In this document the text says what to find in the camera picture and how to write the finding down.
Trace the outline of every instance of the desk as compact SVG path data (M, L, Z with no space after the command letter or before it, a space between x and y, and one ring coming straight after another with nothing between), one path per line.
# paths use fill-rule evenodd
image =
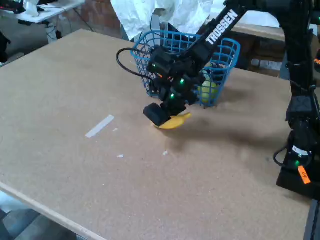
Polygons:
M95 240L302 240L310 201L272 161L289 82L234 69L217 107L161 131L115 61L130 46L80 30L0 69L0 190Z
M285 34L282 28L258 26L245 23L237 23L232 29L235 32L253 35L261 38L285 41Z

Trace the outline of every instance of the blue plastic basket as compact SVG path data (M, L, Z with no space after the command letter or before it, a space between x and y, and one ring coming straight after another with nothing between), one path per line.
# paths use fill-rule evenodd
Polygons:
M154 30L145 33L139 41L136 42L134 48L149 52L154 46L161 45L172 53L178 53L189 48L199 37L200 35ZM203 68L206 81L194 91L197 93L199 98L198 103L200 105L211 107L216 103L229 76L230 70L237 64L239 53L240 44L237 41L229 38L224 38L221 41L210 63ZM152 79L156 77L147 71L150 55L138 51L131 51L131 55L135 59L140 74L148 75ZM150 79L142 77L142 83L147 94L152 97L156 96L149 91Z

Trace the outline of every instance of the tennis ball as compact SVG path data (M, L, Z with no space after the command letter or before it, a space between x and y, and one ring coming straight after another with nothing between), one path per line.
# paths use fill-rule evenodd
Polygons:
M203 103L208 103L210 100L214 99L217 92L218 86L214 82L210 82L210 78L207 80L207 76L206 81L202 84L202 86L198 86L198 93L199 95L201 94L201 102Z

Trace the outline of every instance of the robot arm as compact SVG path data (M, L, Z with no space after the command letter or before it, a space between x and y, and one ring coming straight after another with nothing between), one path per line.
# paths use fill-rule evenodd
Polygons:
M193 90L204 83L202 69L224 36L247 11L268 12L277 18L284 31L292 92L286 111L286 121L292 131L285 147L274 155L274 161L281 166L277 185L320 199L320 164L315 160L320 149L320 108L314 93L316 83L310 48L313 34L309 30L310 21L319 14L313 11L312 0L226 0L224 5L219 16L186 51L175 54L161 46L153 49L147 70L161 76L154 79L150 87L155 89L162 103L160 106L150 104L143 113L160 126L171 116L183 112L186 103L197 102ZM280 163L277 154L284 150L286 157ZM311 184L303 184L298 166L306 169Z

